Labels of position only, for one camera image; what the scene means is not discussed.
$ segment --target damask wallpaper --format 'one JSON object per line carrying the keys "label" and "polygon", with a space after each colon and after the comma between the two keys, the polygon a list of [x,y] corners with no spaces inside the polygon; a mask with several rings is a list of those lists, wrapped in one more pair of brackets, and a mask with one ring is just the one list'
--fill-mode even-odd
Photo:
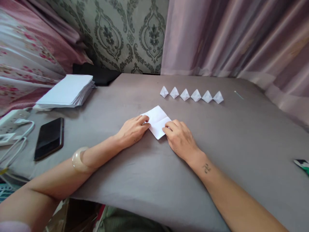
{"label": "damask wallpaper", "polygon": [[95,65],[160,73],[168,0],[46,0],[85,35]]}

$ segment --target white bangle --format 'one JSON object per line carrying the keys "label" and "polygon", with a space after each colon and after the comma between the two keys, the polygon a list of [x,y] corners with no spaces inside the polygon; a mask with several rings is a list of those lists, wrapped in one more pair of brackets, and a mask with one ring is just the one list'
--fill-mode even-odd
{"label": "white bangle", "polygon": [[78,172],[82,172],[82,173],[93,173],[95,172],[97,169],[96,168],[90,168],[88,166],[86,166],[85,164],[83,164],[83,162],[81,161],[82,156],[84,155],[84,152],[88,149],[88,147],[82,147],[79,148],[73,155],[72,157],[72,164],[73,167],[75,168],[75,170],[77,170]]}

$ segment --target phone screen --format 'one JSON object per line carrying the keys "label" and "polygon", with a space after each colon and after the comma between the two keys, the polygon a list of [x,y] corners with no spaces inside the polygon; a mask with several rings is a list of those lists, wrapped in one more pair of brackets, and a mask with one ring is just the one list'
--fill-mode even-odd
{"label": "phone screen", "polygon": [[34,160],[39,161],[63,147],[64,119],[58,118],[41,126]]}

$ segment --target forearm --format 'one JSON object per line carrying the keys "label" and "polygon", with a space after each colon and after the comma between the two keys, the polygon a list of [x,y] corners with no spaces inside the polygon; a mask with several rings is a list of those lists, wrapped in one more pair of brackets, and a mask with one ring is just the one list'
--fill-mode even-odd
{"label": "forearm", "polygon": [[271,213],[213,165],[204,153],[196,157],[188,164],[207,188],[231,231],[287,231]]}
{"label": "forearm", "polygon": [[[98,168],[120,151],[114,137],[85,151],[83,163]],[[92,173],[78,172],[72,158],[34,178],[0,205],[1,221],[21,221],[42,231],[62,199],[75,192]]]}

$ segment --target white paper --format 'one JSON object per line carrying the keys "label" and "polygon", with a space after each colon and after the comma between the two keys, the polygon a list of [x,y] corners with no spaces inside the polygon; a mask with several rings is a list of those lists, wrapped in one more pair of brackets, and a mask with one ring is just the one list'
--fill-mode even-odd
{"label": "white paper", "polygon": [[163,86],[163,88],[161,89],[160,95],[164,98],[168,95],[168,91],[165,86]]}
{"label": "white paper", "polygon": [[41,108],[76,107],[82,105],[94,86],[90,75],[68,74],[36,103]]}
{"label": "white paper", "polygon": [[218,104],[223,101],[223,97],[220,91],[217,92],[217,94],[213,97],[213,100]]}
{"label": "white paper", "polygon": [[161,109],[160,106],[156,106],[152,110],[143,113],[141,115],[147,115],[149,117],[150,127],[149,130],[153,133],[156,139],[160,139],[165,133],[162,128],[171,119],[166,115],[166,113]]}
{"label": "white paper", "polygon": [[210,95],[210,92],[208,90],[206,91],[202,99],[207,103],[209,103],[212,100],[212,96]]}
{"label": "white paper", "polygon": [[183,91],[183,93],[180,95],[180,97],[181,97],[184,101],[188,100],[188,99],[190,98],[190,95],[189,95],[189,93],[188,93],[188,90],[185,89],[185,90]]}
{"label": "white paper", "polygon": [[193,94],[191,95],[191,98],[196,102],[200,100],[202,97],[200,95],[200,92],[198,90],[195,90]]}
{"label": "white paper", "polygon": [[179,96],[179,93],[178,93],[178,90],[176,89],[176,87],[173,88],[170,95],[172,96],[173,99],[175,99],[177,96]]}

